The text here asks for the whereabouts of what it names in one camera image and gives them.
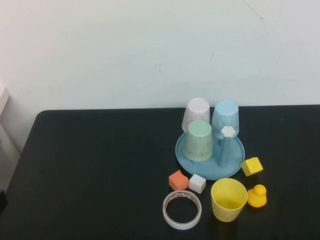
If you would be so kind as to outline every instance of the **yellow cup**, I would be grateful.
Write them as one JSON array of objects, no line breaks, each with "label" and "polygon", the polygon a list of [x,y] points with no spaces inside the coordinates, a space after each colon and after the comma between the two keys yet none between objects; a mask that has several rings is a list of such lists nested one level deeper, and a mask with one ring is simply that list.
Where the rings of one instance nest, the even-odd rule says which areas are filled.
[{"label": "yellow cup", "polygon": [[248,193],[239,181],[222,178],[211,188],[213,214],[222,222],[231,222],[239,215],[246,204]]}]

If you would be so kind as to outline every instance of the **green cup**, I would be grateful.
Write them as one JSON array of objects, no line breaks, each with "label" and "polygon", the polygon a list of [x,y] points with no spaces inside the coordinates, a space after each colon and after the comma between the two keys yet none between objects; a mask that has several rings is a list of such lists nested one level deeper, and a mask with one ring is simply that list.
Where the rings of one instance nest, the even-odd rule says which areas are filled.
[{"label": "green cup", "polygon": [[213,153],[212,127],[204,120],[189,123],[183,145],[184,155],[196,162],[208,160]]}]

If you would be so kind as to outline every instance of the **yellow rubber duck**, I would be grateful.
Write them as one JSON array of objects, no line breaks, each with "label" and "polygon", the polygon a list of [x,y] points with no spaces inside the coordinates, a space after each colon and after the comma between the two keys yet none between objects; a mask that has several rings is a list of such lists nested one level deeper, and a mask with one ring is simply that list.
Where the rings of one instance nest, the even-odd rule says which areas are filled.
[{"label": "yellow rubber duck", "polygon": [[248,204],[252,207],[260,208],[267,203],[267,189],[265,186],[258,184],[248,191]]}]

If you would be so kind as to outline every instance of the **upside-down cup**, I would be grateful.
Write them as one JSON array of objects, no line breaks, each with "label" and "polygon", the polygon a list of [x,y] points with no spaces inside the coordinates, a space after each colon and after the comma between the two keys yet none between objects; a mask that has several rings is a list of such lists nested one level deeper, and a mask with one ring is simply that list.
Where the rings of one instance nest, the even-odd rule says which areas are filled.
[{"label": "upside-down cup", "polygon": [[222,178],[211,188],[211,203],[214,216],[222,222],[231,222],[246,204],[248,193],[239,181]]},{"label": "upside-down cup", "polygon": [[239,133],[239,107],[230,100],[223,100],[217,103],[214,107],[212,115],[212,134],[217,139],[223,139],[224,135],[221,130],[224,126],[233,127],[235,134],[232,138],[236,137]]},{"label": "upside-down cup", "polygon": [[188,102],[182,120],[183,131],[187,132],[188,125],[195,120],[203,120],[210,123],[209,102],[200,97],[193,98]]},{"label": "upside-down cup", "polygon": [[183,144],[183,154],[190,160],[202,162],[213,154],[212,128],[204,120],[190,122]]}]

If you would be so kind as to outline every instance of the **tape roll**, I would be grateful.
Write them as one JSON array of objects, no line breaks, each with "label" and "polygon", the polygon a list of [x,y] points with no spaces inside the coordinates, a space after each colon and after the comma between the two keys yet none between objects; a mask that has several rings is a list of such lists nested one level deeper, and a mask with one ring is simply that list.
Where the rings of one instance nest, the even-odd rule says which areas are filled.
[{"label": "tape roll", "polygon": [[[198,212],[195,218],[189,222],[176,222],[168,216],[168,213],[167,213],[168,204],[171,202],[172,199],[180,198],[180,197],[188,198],[192,200],[195,203],[196,208],[198,209]],[[171,227],[179,230],[186,230],[186,229],[193,228],[199,222],[201,217],[201,212],[202,212],[202,206],[199,198],[197,198],[197,196],[194,195],[192,192],[185,191],[185,190],[178,190],[178,191],[171,192],[168,196],[166,196],[162,204],[162,212],[163,212],[163,217],[165,221]]]}]

